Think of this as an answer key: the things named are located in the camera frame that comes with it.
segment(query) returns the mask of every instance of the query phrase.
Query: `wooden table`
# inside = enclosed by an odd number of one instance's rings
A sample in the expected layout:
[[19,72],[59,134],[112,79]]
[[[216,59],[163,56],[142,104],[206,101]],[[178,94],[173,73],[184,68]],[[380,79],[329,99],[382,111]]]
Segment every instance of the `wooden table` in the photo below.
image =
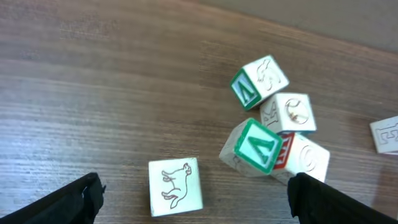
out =
[[[218,159],[259,118],[229,81],[267,54],[311,97],[327,183],[396,217],[398,158],[376,154],[369,123],[398,113],[398,55],[171,0],[0,2],[0,215],[98,172],[96,223],[297,223],[286,186]],[[152,219],[148,161],[182,157],[205,207]]]

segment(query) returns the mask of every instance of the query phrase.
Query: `block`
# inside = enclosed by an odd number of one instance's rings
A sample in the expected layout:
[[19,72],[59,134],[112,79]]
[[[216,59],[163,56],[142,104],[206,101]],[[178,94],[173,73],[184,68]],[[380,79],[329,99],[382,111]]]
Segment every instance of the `block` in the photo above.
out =
[[292,131],[302,134],[317,130],[310,98],[301,93],[276,93],[260,107],[261,123],[282,134]]
[[282,139],[253,118],[235,127],[220,159],[246,177],[269,175],[282,147]]
[[284,134],[282,139],[282,149],[271,175],[286,185],[299,172],[324,182],[330,152],[299,133]]
[[231,88],[245,110],[285,88],[289,80],[271,55],[242,67],[231,81]]
[[197,159],[149,162],[149,191],[153,217],[202,209]]
[[398,116],[370,124],[377,153],[398,155]]

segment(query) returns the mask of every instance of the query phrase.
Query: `block with animal engraving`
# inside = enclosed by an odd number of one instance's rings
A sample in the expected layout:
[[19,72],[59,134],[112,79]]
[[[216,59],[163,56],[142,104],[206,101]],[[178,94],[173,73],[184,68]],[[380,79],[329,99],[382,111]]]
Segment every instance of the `block with animal engraving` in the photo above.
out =
[[268,55],[245,65],[231,81],[231,88],[245,110],[285,88],[289,80],[275,59]]
[[235,127],[220,159],[246,177],[260,177],[272,172],[282,139],[253,118]]
[[281,135],[282,149],[275,162],[272,176],[284,184],[299,172],[324,182],[330,152],[299,133]]
[[202,209],[197,159],[149,162],[149,191],[153,217]]
[[378,153],[398,155],[398,116],[371,123]]
[[276,93],[260,107],[261,123],[281,134],[317,130],[310,98],[301,93]]

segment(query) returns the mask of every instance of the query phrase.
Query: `red side of block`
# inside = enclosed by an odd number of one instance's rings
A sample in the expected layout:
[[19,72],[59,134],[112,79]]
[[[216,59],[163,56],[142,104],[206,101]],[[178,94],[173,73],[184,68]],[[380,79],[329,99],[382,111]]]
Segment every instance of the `red side of block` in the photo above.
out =
[[279,156],[276,160],[274,169],[283,169],[286,166],[287,160],[289,159],[290,149],[294,139],[294,133],[283,134],[281,138],[284,140],[282,149],[280,150]]

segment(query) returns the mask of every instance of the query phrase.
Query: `wooden block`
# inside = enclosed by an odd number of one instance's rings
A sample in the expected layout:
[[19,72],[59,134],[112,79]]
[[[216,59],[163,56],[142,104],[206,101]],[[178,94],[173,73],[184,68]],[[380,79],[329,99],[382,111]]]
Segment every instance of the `wooden block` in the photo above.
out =
[[269,175],[282,147],[282,139],[253,118],[232,130],[220,159],[246,177]]
[[261,123],[275,133],[304,134],[317,130],[307,94],[277,93],[261,105],[260,113]]
[[287,184],[291,177],[304,172],[324,182],[330,152],[298,133],[282,135],[283,145],[272,176]]
[[149,188],[153,217],[203,208],[196,158],[149,162]]
[[398,116],[371,123],[378,153],[398,155]]
[[285,88],[289,80],[271,55],[245,65],[231,81],[243,108],[249,110]]

